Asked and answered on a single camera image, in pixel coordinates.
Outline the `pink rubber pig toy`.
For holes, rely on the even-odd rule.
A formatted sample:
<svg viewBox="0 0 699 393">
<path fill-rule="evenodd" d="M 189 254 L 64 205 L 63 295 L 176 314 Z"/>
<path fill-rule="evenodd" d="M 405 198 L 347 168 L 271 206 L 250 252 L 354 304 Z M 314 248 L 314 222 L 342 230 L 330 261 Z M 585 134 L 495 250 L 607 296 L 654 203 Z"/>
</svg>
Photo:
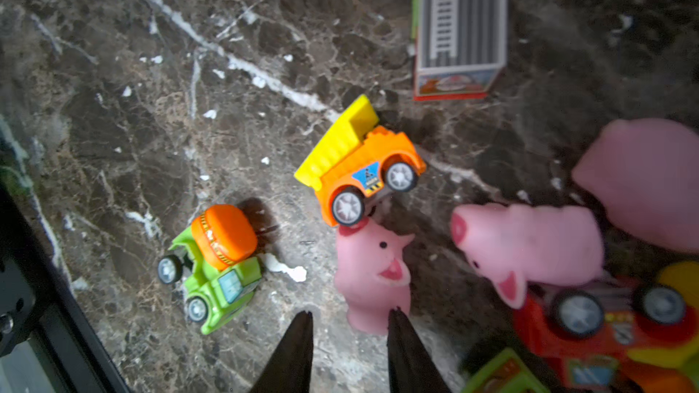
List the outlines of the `pink rubber pig toy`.
<svg viewBox="0 0 699 393">
<path fill-rule="evenodd" d="M 698 133 L 661 118 L 603 128 L 572 171 L 608 220 L 657 247 L 698 252 Z"/>
<path fill-rule="evenodd" d="M 385 336 L 393 309 L 410 313 L 411 272 L 403 251 L 414 239 L 413 234 L 399 235 L 371 218 L 339 227 L 334 285 L 346 301 L 353 329 Z"/>
<path fill-rule="evenodd" d="M 586 207 L 460 205 L 451 236 L 512 309 L 524 305 L 531 283 L 578 287 L 604 274 L 603 238 Z"/>
</svg>

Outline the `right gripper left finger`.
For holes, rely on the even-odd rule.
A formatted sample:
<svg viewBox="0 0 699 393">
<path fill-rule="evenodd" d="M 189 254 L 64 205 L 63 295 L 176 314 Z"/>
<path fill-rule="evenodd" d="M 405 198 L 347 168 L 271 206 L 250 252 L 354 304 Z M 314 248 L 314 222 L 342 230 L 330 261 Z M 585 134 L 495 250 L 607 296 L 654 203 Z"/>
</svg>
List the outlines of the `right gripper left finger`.
<svg viewBox="0 0 699 393">
<path fill-rule="evenodd" d="M 309 393 L 313 349 L 312 313 L 300 311 L 249 393 Z"/>
</svg>

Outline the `red toy car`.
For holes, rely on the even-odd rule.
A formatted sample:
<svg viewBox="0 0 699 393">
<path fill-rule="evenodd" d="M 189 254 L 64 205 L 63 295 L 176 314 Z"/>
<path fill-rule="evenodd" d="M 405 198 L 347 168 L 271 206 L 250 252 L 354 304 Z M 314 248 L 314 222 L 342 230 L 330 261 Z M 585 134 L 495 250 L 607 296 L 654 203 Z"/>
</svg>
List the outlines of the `red toy car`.
<svg viewBox="0 0 699 393">
<path fill-rule="evenodd" d="M 514 328 L 567 389 L 695 392 L 698 264 L 662 269 L 655 281 L 610 278 L 580 289 L 533 285 Z"/>
</svg>

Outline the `yellow orange dump truck toy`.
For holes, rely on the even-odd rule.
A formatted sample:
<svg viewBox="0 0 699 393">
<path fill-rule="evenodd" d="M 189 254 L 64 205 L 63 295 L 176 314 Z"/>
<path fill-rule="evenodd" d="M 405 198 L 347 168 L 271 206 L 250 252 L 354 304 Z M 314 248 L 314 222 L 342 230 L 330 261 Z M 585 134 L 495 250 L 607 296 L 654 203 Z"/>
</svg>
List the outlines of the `yellow orange dump truck toy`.
<svg viewBox="0 0 699 393">
<path fill-rule="evenodd" d="M 351 227 L 367 201 L 388 190 L 413 190 L 427 165 L 404 133 L 380 125 L 365 95 L 347 107 L 295 173 L 314 190 L 330 227 Z"/>
</svg>

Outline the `green cement mixer truck toy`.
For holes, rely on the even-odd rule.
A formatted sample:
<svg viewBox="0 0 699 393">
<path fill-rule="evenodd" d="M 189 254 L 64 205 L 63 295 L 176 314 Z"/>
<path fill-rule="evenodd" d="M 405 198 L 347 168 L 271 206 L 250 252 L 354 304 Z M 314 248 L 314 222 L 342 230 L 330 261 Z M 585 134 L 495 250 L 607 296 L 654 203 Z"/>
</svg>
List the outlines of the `green cement mixer truck toy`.
<svg viewBox="0 0 699 393">
<path fill-rule="evenodd" d="M 253 299 L 262 278 L 257 247 L 257 234 L 241 209 L 214 205 L 173 239 L 158 262 L 158 279 L 165 285 L 184 281 L 186 315 L 208 335 Z"/>
</svg>

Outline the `green pink toy car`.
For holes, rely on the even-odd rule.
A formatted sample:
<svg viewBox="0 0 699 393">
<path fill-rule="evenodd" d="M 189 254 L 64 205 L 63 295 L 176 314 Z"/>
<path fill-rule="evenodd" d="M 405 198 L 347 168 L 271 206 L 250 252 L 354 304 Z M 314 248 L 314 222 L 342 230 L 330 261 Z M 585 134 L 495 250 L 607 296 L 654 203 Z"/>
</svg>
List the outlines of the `green pink toy car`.
<svg viewBox="0 0 699 393">
<path fill-rule="evenodd" d="M 470 375 L 462 393 L 550 393 L 524 364 L 506 348 Z"/>
</svg>

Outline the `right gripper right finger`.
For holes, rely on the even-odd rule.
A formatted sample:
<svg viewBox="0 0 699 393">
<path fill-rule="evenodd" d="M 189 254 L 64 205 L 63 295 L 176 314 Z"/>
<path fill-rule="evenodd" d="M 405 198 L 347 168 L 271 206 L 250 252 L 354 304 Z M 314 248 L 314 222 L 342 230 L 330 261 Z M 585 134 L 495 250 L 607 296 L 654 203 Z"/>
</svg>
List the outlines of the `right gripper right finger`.
<svg viewBox="0 0 699 393">
<path fill-rule="evenodd" d="M 392 309 L 389 314 L 387 346 L 391 393 L 451 392 L 400 309 Z"/>
</svg>

